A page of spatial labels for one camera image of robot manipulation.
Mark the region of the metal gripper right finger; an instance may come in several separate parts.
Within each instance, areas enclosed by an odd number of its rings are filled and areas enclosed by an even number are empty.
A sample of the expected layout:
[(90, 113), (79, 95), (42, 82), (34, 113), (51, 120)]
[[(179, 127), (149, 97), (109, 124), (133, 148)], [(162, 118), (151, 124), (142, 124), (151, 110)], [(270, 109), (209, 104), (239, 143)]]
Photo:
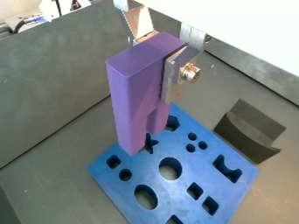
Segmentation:
[(186, 81), (194, 83), (201, 77), (197, 59), (207, 45), (206, 36), (203, 31), (182, 24), (181, 40), (185, 44), (165, 60), (161, 93), (165, 103), (171, 103), (178, 98)]

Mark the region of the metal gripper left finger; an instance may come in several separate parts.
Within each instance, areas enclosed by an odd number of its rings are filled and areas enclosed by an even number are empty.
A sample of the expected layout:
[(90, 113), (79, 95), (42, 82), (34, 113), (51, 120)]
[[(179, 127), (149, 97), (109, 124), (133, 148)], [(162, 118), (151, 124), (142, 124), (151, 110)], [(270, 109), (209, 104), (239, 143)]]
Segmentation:
[(129, 32), (129, 43), (135, 46), (158, 34), (150, 10), (135, 0), (114, 0), (114, 5), (121, 10), (121, 17)]

